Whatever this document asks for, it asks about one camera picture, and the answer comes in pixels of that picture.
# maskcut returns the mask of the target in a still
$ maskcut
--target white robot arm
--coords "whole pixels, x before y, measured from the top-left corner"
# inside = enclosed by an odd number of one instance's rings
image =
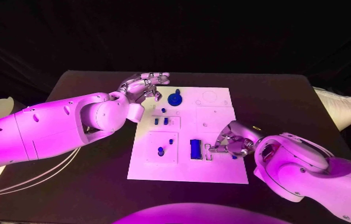
[[[136,74],[115,92],[94,93],[28,107],[0,119],[0,166],[61,155],[110,136],[125,119],[141,121],[146,97],[170,73]]]
[[[275,193],[294,202],[312,198],[351,222],[351,161],[318,144],[289,133],[266,137],[258,127],[232,121],[209,151],[233,158],[255,153],[254,173]]]

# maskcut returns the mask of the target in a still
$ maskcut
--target robotic hand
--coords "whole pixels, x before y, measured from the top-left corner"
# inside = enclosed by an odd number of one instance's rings
[[[114,134],[127,118],[140,122],[140,103],[147,97],[160,100],[156,85],[169,84],[169,76],[170,73],[136,74],[115,92],[48,102],[2,118],[0,166],[69,152]]]
[[[254,173],[275,193],[294,202],[312,198],[351,222],[351,161],[318,144],[289,133],[268,136],[258,127],[232,121],[209,151],[233,158],[255,153]]]

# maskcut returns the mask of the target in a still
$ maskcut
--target white board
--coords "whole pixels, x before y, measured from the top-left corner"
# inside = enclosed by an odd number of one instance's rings
[[[182,91],[183,103],[174,107],[167,98],[176,89]],[[248,184],[243,158],[210,154],[209,146],[205,148],[206,144],[215,145],[222,129],[236,119],[229,89],[159,86],[157,90],[163,94],[161,100],[156,102],[154,98],[147,98],[143,102],[146,112],[137,126],[127,178]],[[203,159],[190,159],[192,139],[202,140]],[[163,156],[157,153],[159,147],[164,148]]]

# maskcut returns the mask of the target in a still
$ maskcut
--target table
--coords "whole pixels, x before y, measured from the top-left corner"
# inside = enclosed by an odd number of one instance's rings
[[[133,72],[68,71],[48,101],[111,92]],[[328,112],[301,75],[172,73],[172,86],[228,87],[238,119],[271,134],[291,132],[351,159]],[[245,158],[249,185],[127,180],[137,124],[127,121],[115,134],[87,145],[66,169],[46,182],[0,196],[0,220],[58,223],[113,223],[157,205],[199,202],[239,207],[292,223],[346,223],[312,199],[281,198],[254,175]],[[9,165],[0,187],[32,178],[68,156]]]

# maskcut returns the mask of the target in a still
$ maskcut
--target blue rectangular block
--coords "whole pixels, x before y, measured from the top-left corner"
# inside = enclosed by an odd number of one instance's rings
[[[192,139],[190,140],[190,147],[192,147],[190,158],[192,159],[203,159],[203,156],[202,156],[202,140]]]

